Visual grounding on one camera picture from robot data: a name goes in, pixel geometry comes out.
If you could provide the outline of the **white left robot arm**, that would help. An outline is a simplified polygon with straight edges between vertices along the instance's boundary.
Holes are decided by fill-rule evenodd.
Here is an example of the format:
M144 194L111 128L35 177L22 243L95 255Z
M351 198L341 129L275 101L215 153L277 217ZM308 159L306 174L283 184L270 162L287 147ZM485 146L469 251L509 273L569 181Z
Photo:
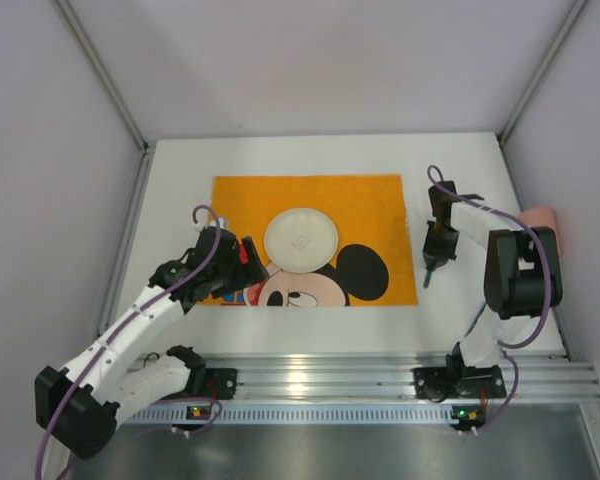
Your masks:
M34 381L37 423L81 460L98 455L131 416L176 394L196 396L206 362L176 345L153 364L130 370L151 342L198 303L255 285L268 276L249 237L215 224L194 247L160 265L139 297L108 330L59 369Z

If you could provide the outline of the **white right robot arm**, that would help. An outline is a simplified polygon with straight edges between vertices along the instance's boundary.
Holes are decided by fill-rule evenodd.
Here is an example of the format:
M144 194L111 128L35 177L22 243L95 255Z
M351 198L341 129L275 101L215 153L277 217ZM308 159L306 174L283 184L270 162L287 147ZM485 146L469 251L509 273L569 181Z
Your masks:
M423 246L424 285L433 271L456 258L462 236L485 251L482 309L493 315L473 321L455 355L468 367L491 367L505 350L531 345L562 300L556 233L493 209L478 195L461 196L452 181L434 183L428 195L434 219Z

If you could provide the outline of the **cream round plate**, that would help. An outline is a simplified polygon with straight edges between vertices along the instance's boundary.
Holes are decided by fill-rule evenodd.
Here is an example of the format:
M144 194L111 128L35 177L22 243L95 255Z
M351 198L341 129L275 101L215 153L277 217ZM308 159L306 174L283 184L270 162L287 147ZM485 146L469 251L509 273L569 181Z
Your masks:
M339 242L333 221L319 210L293 208L277 215L267 226L264 247L277 267L294 274L324 267Z

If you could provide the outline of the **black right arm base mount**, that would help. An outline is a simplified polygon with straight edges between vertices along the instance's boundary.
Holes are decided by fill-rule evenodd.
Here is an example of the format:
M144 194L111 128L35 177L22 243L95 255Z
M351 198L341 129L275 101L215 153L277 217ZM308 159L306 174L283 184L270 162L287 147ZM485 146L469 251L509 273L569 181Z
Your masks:
M421 367L413 371L416 397L441 403L448 399L504 399L507 396L502 372L491 368L468 367L452 371L447 367Z

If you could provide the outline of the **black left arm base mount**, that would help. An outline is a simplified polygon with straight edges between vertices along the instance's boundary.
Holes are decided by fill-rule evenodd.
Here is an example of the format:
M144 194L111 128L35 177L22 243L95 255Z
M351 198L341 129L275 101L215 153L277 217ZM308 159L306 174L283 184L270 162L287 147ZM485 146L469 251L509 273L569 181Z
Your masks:
M231 400L237 388L238 370L233 368L206 368L189 380L185 388L160 399L160 402L192 399L194 397Z

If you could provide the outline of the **orange cartoon mouse placemat cloth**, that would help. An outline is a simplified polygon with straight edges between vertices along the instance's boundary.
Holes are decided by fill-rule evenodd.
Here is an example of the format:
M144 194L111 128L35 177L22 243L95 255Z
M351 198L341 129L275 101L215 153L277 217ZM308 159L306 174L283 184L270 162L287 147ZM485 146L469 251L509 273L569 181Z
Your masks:
M253 239L269 276L221 299L247 306L415 306L418 303L402 179L398 174L219 176L211 205L239 237ZM280 214L308 208L335 226L328 262L306 273L284 270L266 250Z

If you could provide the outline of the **spoon with patterned handle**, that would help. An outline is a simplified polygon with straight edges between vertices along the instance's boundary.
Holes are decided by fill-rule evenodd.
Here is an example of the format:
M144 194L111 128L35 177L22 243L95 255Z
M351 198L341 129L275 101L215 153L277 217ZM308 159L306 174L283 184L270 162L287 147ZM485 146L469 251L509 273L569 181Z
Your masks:
M430 282L431 282L431 278L432 278L432 275L433 275L434 271L435 270L433 270L433 269L427 269L426 270L426 274L425 274L424 282L423 282L423 288L424 289L429 288L429 285L430 285Z

